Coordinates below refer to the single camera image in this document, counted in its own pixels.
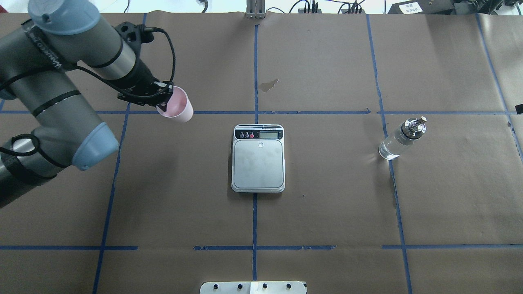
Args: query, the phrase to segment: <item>black cable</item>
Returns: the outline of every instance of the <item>black cable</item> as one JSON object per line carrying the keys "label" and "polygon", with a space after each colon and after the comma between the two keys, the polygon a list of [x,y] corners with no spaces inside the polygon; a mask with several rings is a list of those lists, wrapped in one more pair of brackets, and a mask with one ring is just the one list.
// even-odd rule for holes
{"label": "black cable", "polygon": [[271,7],[271,8],[269,8],[269,9],[267,9],[267,11],[269,11],[269,10],[271,10],[271,9],[277,9],[277,10],[279,10],[279,11],[281,11],[281,12],[285,13],[285,12],[284,12],[283,10],[281,10],[281,9],[280,9],[280,8],[278,8],[278,7]]}
{"label": "black cable", "polygon": [[202,11],[202,13],[206,12],[206,11],[207,11],[207,8],[209,8],[209,1],[205,1],[205,2],[203,3],[203,11]]}
{"label": "black cable", "polygon": [[291,7],[291,10],[289,10],[289,13],[291,13],[292,10],[294,9],[294,7],[295,7],[298,3],[302,2],[302,1],[305,1],[305,2],[309,5],[309,8],[311,7],[311,3],[309,2],[309,0],[298,0],[298,1],[297,1],[296,3],[294,3],[294,5]]}
{"label": "black cable", "polygon": [[1,84],[0,85],[0,91],[2,91],[3,89],[7,88],[10,84],[16,82],[17,80],[19,80],[21,78],[24,78],[24,77],[30,76],[30,75],[34,75],[34,74],[37,74],[37,73],[41,73],[41,72],[50,71],[50,70],[53,70],[53,69],[54,69],[54,67],[48,65],[48,66],[39,67],[37,69],[26,71],[24,73],[16,75],[16,76],[8,79],[5,83]]}
{"label": "black cable", "polygon": [[359,7],[359,4],[355,0],[353,3],[353,6],[350,8],[350,13],[353,13],[353,14],[358,13],[358,7]]}
{"label": "black cable", "polygon": [[127,12],[127,9],[129,9],[129,5],[131,5],[131,0],[127,0],[127,7],[126,9],[123,11],[124,13]]}
{"label": "black cable", "polygon": [[93,77],[97,78],[98,80],[102,81],[104,84],[108,85],[109,87],[113,88],[114,90],[116,90],[116,91],[118,91],[118,92],[120,92],[120,93],[122,93],[122,94],[124,94],[126,96],[129,96],[131,98],[147,99],[147,98],[154,98],[154,97],[157,97],[157,96],[163,94],[169,88],[169,85],[173,85],[173,80],[174,80],[174,72],[175,72],[175,68],[176,68],[176,54],[174,52],[173,42],[171,41],[171,39],[169,37],[169,34],[162,28],[147,27],[144,30],[146,30],[148,32],[161,32],[161,33],[163,33],[165,35],[165,37],[167,38],[167,41],[169,42],[170,50],[171,50],[171,53],[173,54],[173,70],[172,70],[171,75],[170,75],[169,83],[167,83],[167,85],[165,85],[165,87],[163,87],[158,93],[155,93],[153,95],[148,95],[148,96],[135,95],[135,94],[127,92],[124,89],[120,89],[117,86],[114,86],[109,80],[106,80],[106,79],[102,78],[101,76],[99,76],[96,73],[86,69],[85,67],[81,67],[81,66],[77,65],[75,68],[77,70],[81,70],[83,72],[86,72],[86,73],[90,74],[91,76],[93,76]]}
{"label": "black cable", "polygon": [[20,157],[22,157],[22,156],[31,156],[31,155],[37,153],[38,151],[40,151],[40,140],[38,140],[38,138],[35,137],[32,134],[21,134],[21,135],[18,135],[16,137],[12,137],[11,138],[11,145],[14,145],[15,142],[20,140],[20,139],[31,139],[31,143],[33,144],[33,150],[31,150],[29,152],[16,152],[16,151],[4,148],[4,147],[0,147],[0,152],[5,153],[5,154],[9,154],[11,156],[20,156]]}
{"label": "black cable", "polygon": [[339,7],[339,9],[338,9],[338,13],[339,13],[340,11],[342,11],[343,6],[345,6],[346,4],[348,4],[348,5],[349,5],[349,8],[350,8],[350,3],[345,2],[345,3],[343,3],[343,4]]}

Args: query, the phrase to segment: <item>metal bracket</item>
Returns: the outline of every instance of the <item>metal bracket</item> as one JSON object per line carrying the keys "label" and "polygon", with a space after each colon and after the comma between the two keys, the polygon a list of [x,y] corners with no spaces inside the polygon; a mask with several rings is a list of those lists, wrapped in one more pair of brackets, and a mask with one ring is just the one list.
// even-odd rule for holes
{"label": "metal bracket", "polygon": [[300,281],[207,282],[200,294],[307,294],[307,283]]}
{"label": "metal bracket", "polygon": [[247,0],[247,18],[265,18],[265,0]]}

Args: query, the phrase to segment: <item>blue tape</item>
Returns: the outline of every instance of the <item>blue tape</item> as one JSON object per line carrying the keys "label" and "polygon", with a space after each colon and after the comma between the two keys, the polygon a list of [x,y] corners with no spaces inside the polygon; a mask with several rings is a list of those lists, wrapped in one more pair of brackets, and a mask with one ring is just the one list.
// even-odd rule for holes
{"label": "blue tape", "polygon": [[367,115],[370,109],[364,111],[297,111],[297,110],[278,110],[278,111],[259,111],[263,115]]}
{"label": "blue tape", "polygon": [[130,109],[131,109],[131,104],[128,103],[127,109],[126,109],[126,116],[123,120],[122,136],[120,137],[120,146],[118,147],[118,156],[116,157],[115,173],[112,178],[111,195],[109,197],[109,205],[107,207],[107,214],[105,217],[104,233],[103,233],[102,239],[101,239],[102,248],[100,249],[100,254],[98,255],[98,265],[96,267],[96,275],[95,275],[95,281],[94,281],[94,285],[93,285],[93,294],[96,294],[96,291],[98,290],[98,282],[100,280],[101,265],[102,265],[102,261],[104,260],[104,247],[105,247],[105,244],[107,241],[107,232],[109,231],[109,220],[111,219],[112,203],[115,198],[116,178],[118,176],[118,170],[120,168],[122,145],[123,145],[123,140],[125,139],[125,136],[126,136],[127,122],[129,119]]}
{"label": "blue tape", "polygon": [[9,114],[9,115],[26,115],[29,114],[27,110],[2,110],[0,111],[2,114]]}
{"label": "blue tape", "polygon": [[335,245],[258,246],[258,250],[332,250]]}
{"label": "blue tape", "polygon": [[383,111],[385,115],[505,115],[503,111]]}
{"label": "blue tape", "polygon": [[[499,248],[523,248],[523,244],[442,244],[442,245],[406,245],[408,250],[423,249],[499,249]],[[383,245],[385,250],[400,250],[401,245]]]}
{"label": "blue tape", "polygon": [[258,123],[258,26],[254,26],[254,123]]}
{"label": "blue tape", "polygon": [[514,138],[514,142],[516,143],[516,148],[519,153],[519,159],[521,160],[521,162],[523,162],[523,152],[521,151],[521,145],[519,144],[518,136],[516,135],[516,131],[514,130],[514,124],[512,123],[512,119],[510,118],[510,114],[509,114],[508,108],[507,108],[507,102],[505,100],[505,96],[503,95],[503,91],[501,90],[501,86],[499,84],[499,80],[497,78],[496,71],[494,70],[494,65],[492,64],[492,60],[491,60],[490,54],[488,52],[487,44],[485,42],[485,37],[483,36],[483,28],[481,27],[480,15],[477,13],[476,13],[476,21],[477,21],[477,27],[480,30],[481,43],[483,44],[483,49],[485,50],[485,53],[487,55],[488,65],[491,69],[492,75],[494,76],[494,81],[496,82],[496,88],[499,93],[499,96],[501,97],[501,102],[503,103],[503,107],[505,109],[505,114],[507,116],[507,120],[512,127],[512,137]]}
{"label": "blue tape", "polygon": [[[380,103],[380,114],[381,114],[381,123],[383,126],[383,134],[385,138],[388,136],[387,134],[387,127],[386,127],[386,121],[385,121],[385,111],[383,109],[383,100],[381,96],[381,90],[380,85],[378,83],[378,66],[376,63],[376,55],[374,54],[374,43],[372,41],[372,30],[370,26],[370,18],[369,15],[366,15],[367,18],[367,30],[369,33],[369,42],[370,42],[370,52],[372,55],[372,65],[374,68],[374,79],[376,81],[376,91],[378,92],[379,97],[379,103]],[[397,186],[396,186],[396,178],[394,176],[394,167],[392,166],[392,162],[389,161],[389,171],[392,176],[392,182],[394,184],[394,200],[396,201],[396,218],[397,218],[397,226],[400,231],[400,241],[401,241],[401,251],[403,254],[403,266],[405,268],[405,278],[407,280],[407,290],[408,294],[412,294],[412,284],[411,284],[411,274],[410,270],[408,268],[408,259],[407,259],[407,249],[405,247],[405,237],[403,235],[403,224],[401,220],[401,210],[400,210],[400,201],[397,197]]]}
{"label": "blue tape", "polygon": [[105,246],[104,250],[132,251],[138,250],[138,246]]}
{"label": "blue tape", "polygon": [[195,111],[195,115],[252,115],[254,111]]}
{"label": "blue tape", "polygon": [[251,245],[246,246],[194,246],[195,251],[213,251],[213,250],[252,250]]}
{"label": "blue tape", "polygon": [[[138,246],[106,246],[104,250],[138,250]],[[100,250],[101,246],[0,245],[0,250]]]}
{"label": "blue tape", "polygon": [[253,194],[253,281],[258,279],[257,265],[258,251],[258,193]]}
{"label": "blue tape", "polygon": [[[336,245],[302,245],[302,246],[278,246],[278,245],[256,245],[256,250],[332,250]],[[220,251],[220,250],[253,250],[253,246],[194,246],[195,251]]]}
{"label": "blue tape", "polygon": [[100,246],[3,245],[0,250],[100,250]]}

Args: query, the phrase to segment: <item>robotic arm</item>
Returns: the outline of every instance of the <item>robotic arm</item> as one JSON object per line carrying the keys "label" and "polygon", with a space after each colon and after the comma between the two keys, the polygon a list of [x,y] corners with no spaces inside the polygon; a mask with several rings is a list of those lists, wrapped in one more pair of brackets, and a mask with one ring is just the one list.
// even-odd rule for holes
{"label": "robotic arm", "polygon": [[[88,72],[119,99],[160,112],[173,93],[174,49],[162,29],[128,22],[115,29],[87,0],[31,0],[28,11],[31,19],[0,39],[0,98],[20,99],[40,126],[0,149],[0,208],[66,167],[86,170],[118,149],[66,71]],[[155,31],[166,34],[173,53],[170,81],[162,83],[139,58]],[[99,76],[77,66],[80,60]]]}

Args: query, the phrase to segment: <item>scale platform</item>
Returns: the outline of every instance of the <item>scale platform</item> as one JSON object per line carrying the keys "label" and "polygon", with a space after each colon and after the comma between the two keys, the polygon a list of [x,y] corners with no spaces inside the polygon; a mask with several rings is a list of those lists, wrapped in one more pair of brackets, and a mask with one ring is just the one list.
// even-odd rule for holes
{"label": "scale platform", "polygon": [[232,145],[232,189],[279,193],[285,189],[285,141],[280,125],[237,125]]}

